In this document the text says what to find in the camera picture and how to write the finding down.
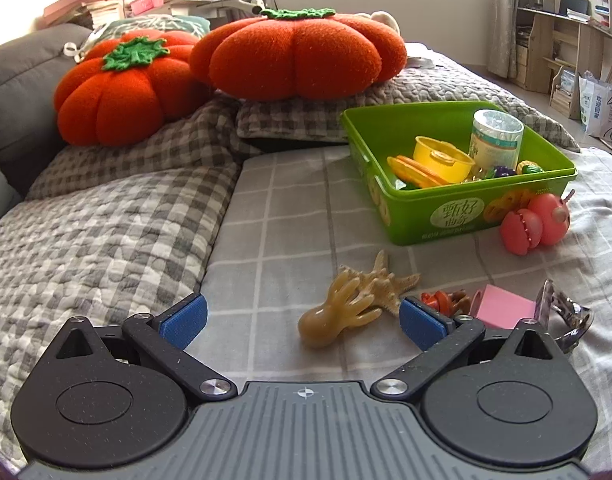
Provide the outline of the orange toy pot lid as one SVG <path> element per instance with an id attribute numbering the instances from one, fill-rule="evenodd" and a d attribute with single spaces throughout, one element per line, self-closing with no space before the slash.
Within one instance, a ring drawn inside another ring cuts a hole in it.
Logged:
<path id="1" fill-rule="evenodd" d="M 410 157 L 398 155 L 388 156 L 387 164 L 394 175 L 403 182 L 417 185 L 418 188 L 437 188 L 437 186 L 448 185 L 449 182 L 440 177 L 439 174 L 428 169 L 420 162 L 416 162 Z"/>

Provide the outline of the yellow toy pot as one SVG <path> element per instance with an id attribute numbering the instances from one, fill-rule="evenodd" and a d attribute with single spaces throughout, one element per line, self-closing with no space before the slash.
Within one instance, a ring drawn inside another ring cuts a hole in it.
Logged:
<path id="1" fill-rule="evenodd" d="M 428 136 L 415 138 L 413 159 L 449 184 L 466 180 L 475 165 L 474 160 L 455 145 Z"/>

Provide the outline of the red toy crab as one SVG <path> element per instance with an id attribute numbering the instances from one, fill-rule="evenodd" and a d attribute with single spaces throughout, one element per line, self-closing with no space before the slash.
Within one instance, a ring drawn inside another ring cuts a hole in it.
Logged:
<path id="1" fill-rule="evenodd" d="M 466 295 L 464 290 L 456 290 L 455 292 L 437 290 L 434 294 L 422 292 L 421 301 L 428 307 L 447 316 L 447 318 L 453 318 L 456 315 L 469 315 L 472 307 L 471 297 Z"/>

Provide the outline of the beige dried starfish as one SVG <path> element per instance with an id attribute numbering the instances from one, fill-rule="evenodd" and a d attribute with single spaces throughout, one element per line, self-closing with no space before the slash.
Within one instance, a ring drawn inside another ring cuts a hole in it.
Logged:
<path id="1" fill-rule="evenodd" d="M 372 306 L 399 315 L 400 305 L 406 292 L 410 292 L 419 284 L 420 274 L 409 274 L 396 276 L 389 270 L 388 255 L 385 249 L 380 250 L 375 256 L 373 268 L 370 272 L 358 271 L 349 266 L 340 266 L 341 272 L 347 272 L 352 280 L 358 278 L 358 295 L 373 296 Z"/>

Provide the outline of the green plastic storage bin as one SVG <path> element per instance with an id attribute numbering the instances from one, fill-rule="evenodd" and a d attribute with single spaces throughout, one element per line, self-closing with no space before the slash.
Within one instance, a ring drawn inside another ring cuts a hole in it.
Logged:
<path id="1" fill-rule="evenodd" d="M 391 242 L 413 245 L 499 226 L 510 210 L 525 207 L 540 193 L 561 195 L 576 178 L 573 162 L 530 128 L 524 129 L 520 159 L 537 164 L 539 174 L 415 188 L 398 179 L 388 166 L 390 157 L 412 155 L 418 136 L 466 150 L 474 113 L 495 107 L 484 101 L 448 101 L 342 112 L 339 121 L 347 133 L 351 157 Z"/>

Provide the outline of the shiny chrome metal toy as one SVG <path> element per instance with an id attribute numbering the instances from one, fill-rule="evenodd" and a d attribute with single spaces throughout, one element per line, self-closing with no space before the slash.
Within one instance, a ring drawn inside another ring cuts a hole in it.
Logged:
<path id="1" fill-rule="evenodd" d="M 535 302 L 535 318 L 546 332 L 549 331 L 552 312 L 559 315 L 568 328 L 563 335 L 553 337 L 554 342 L 564 354 L 571 353 L 591 328 L 594 311 L 568 297 L 560 287 L 547 278 L 540 287 Z"/>

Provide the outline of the clear cotton swab jar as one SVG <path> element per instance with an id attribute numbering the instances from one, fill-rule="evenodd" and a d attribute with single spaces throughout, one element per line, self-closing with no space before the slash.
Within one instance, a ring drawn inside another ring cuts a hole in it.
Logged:
<path id="1" fill-rule="evenodd" d="M 482 108 L 473 116 L 469 156 L 477 169 L 514 169 L 519 161 L 524 124 L 501 110 Z"/>

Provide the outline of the wooden shelf desk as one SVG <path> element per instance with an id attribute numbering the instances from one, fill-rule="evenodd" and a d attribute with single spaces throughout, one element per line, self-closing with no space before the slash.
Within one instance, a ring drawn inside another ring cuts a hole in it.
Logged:
<path id="1" fill-rule="evenodd" d="M 580 118 L 579 78 L 612 77 L 612 0 L 518 0 L 513 82 Z"/>

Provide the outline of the pink sticky note pad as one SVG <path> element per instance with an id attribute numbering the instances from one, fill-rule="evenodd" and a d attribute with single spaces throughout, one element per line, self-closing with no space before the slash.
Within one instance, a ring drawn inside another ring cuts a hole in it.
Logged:
<path id="1" fill-rule="evenodd" d="M 512 330 L 523 318 L 537 318 L 536 302 L 488 284 L 475 292 L 470 315 L 489 328 Z"/>

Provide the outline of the light grid bed sheet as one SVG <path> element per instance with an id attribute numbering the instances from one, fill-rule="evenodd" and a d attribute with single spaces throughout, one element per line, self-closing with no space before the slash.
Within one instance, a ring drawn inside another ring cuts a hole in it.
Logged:
<path id="1" fill-rule="evenodd" d="M 472 294 L 492 284 L 534 298 L 552 280 L 594 311 L 571 361 L 599 412 L 586 465 L 612 469 L 612 156 L 586 148 L 573 162 L 571 229 L 560 244 L 516 257 L 494 229 L 391 244 L 343 146 L 249 159 L 202 284 L 208 323 L 189 352 L 234 382 L 374 382 L 417 353 L 391 315 L 321 350 L 299 341 L 300 315 L 321 304 L 340 266 L 368 271 L 385 250 L 394 273 L 420 275 L 420 292 Z"/>

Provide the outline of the white paper shopping bag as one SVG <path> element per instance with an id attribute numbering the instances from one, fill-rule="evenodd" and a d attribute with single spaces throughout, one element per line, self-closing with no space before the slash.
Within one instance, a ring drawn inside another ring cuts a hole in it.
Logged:
<path id="1" fill-rule="evenodd" d="M 579 77 L 579 99 L 580 116 L 588 136 L 612 141 L 612 84 L 586 70 Z"/>

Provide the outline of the tan rubber octopus toy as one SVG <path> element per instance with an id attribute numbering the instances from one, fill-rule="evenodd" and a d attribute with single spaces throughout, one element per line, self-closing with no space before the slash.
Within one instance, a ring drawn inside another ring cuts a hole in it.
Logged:
<path id="1" fill-rule="evenodd" d="M 361 292 L 360 278 L 342 270 L 330 284 L 323 304 L 305 312 L 297 323 L 301 342 L 310 348 L 333 344 L 347 328 L 360 328 L 382 314 L 371 292 Z"/>

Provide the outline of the grey checked pillow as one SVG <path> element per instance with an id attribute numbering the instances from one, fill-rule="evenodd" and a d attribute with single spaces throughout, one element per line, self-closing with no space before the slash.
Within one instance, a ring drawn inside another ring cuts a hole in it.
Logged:
<path id="1" fill-rule="evenodd" d="M 417 102 L 484 101 L 519 118 L 543 138 L 572 152 L 580 146 L 560 122 L 477 75 L 451 58 L 433 53 L 432 68 L 405 68 L 384 84 L 336 101 L 288 99 L 272 102 L 245 101 L 236 116 L 236 133 L 244 140 L 275 139 L 344 143 L 347 136 L 339 123 L 347 108 Z"/>

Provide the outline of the purple toy grapes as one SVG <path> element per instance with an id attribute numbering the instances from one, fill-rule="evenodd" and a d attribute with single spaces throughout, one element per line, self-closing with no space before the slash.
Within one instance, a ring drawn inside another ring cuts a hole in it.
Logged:
<path id="1" fill-rule="evenodd" d="M 514 168 L 509 168 L 506 166 L 495 166 L 492 168 L 492 177 L 494 178 L 503 178 L 503 177 L 512 177 L 516 176 L 516 170 Z"/>

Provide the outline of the toy corn cob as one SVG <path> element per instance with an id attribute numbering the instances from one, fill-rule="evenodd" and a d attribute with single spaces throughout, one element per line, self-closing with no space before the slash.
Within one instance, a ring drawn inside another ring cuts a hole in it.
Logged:
<path id="1" fill-rule="evenodd" d="M 541 174 L 544 171 L 537 162 L 532 160 L 521 160 L 515 168 L 516 174 Z"/>

